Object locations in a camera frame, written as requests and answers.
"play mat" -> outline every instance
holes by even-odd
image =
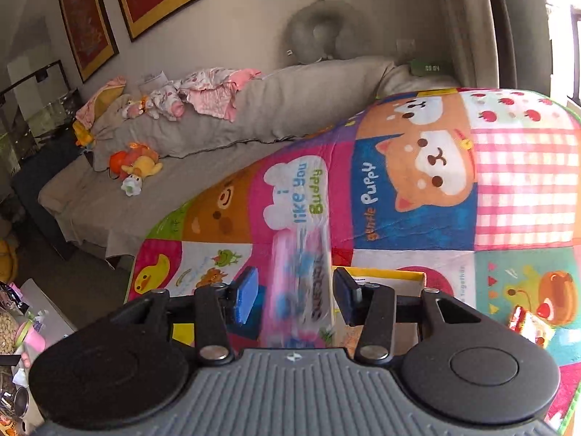
[[[170,213],[135,260],[128,299],[172,295],[259,270],[235,347],[256,346],[274,234],[328,224],[336,266],[426,273],[508,324],[519,304],[556,329],[566,427],[581,380],[578,119],[516,90],[404,93],[292,143]]]

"jar of nuts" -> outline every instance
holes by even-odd
[[[18,323],[10,313],[0,310],[0,354],[14,354]]]

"pink plaid pattern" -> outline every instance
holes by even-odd
[[[567,129],[475,129],[475,250],[564,246],[573,240],[577,138]]]

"white logo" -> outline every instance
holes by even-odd
[[[291,362],[298,362],[301,359],[303,359],[303,356],[301,356],[300,354],[296,353],[296,352],[291,352],[290,354],[287,354],[287,359]]]

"gray ribbed plate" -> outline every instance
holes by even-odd
[[[88,433],[48,422],[35,434]],[[183,396],[153,418],[92,434],[550,436],[556,433],[541,421],[496,430],[467,429],[442,422],[414,406],[388,371],[356,364],[343,349],[248,349],[232,364],[199,371]]]

